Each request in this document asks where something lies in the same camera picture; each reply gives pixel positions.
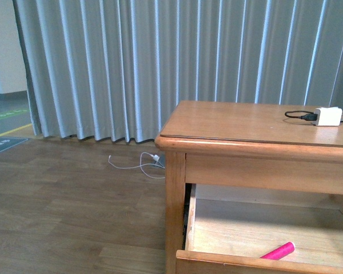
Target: drawer front panel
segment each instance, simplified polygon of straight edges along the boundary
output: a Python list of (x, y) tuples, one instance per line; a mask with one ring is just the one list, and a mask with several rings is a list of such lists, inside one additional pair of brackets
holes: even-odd
[(177, 251), (176, 274), (343, 274), (343, 268)]
[(187, 154), (186, 182), (343, 194), (343, 163)]

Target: pink highlighter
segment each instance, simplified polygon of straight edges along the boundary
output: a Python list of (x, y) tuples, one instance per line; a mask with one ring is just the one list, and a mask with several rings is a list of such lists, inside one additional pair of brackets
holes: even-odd
[(277, 249), (267, 253), (266, 255), (262, 256), (262, 259), (269, 259), (269, 260), (279, 260), (288, 254), (292, 253), (295, 250), (294, 243), (291, 243), (290, 241)]

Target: curtain fold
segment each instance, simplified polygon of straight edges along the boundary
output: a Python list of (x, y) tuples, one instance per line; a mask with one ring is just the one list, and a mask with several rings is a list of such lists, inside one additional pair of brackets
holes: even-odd
[(36, 133), (154, 139), (181, 100), (343, 108), (343, 0), (13, 0)]

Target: charging cable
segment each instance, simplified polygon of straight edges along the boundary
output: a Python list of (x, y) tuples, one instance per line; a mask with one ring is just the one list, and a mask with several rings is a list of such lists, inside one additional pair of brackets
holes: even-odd
[[(292, 113), (307, 113), (307, 114), (293, 116), (293, 115), (290, 115)], [(306, 111), (306, 110), (286, 111), (285, 116), (288, 118), (302, 119), (305, 121), (316, 121), (318, 119), (318, 115), (316, 113), (313, 113), (311, 111)]]
[[(155, 163), (148, 163), (148, 164), (142, 164), (142, 157), (147, 154), (147, 155), (150, 155), (153, 160), (155, 161)], [(115, 164), (113, 164), (111, 161), (110, 161), (110, 158), (111, 158), (111, 155), (109, 155), (108, 157), (108, 163), (113, 166), (114, 168), (117, 168), (119, 170), (130, 170), (130, 169), (133, 169), (133, 168), (140, 168), (142, 173), (145, 174), (147, 177), (150, 177), (152, 179), (165, 179), (165, 177), (152, 177), (150, 176), (149, 174), (147, 174), (142, 167), (144, 166), (154, 166), (154, 167), (159, 167), (159, 168), (163, 168), (165, 169), (165, 167), (159, 162), (159, 159), (160, 157), (158, 155), (153, 155), (153, 154), (150, 154), (148, 152), (143, 152), (141, 153), (141, 155), (139, 156), (139, 165), (138, 166), (135, 166), (135, 167), (117, 167)]]

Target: table top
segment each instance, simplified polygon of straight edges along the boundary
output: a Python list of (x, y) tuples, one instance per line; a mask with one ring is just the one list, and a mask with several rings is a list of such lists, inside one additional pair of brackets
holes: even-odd
[(314, 111), (315, 108), (315, 106), (182, 101), (160, 136), (343, 147), (343, 123), (338, 127), (317, 127), (311, 122), (287, 118), (284, 115), (286, 111)]

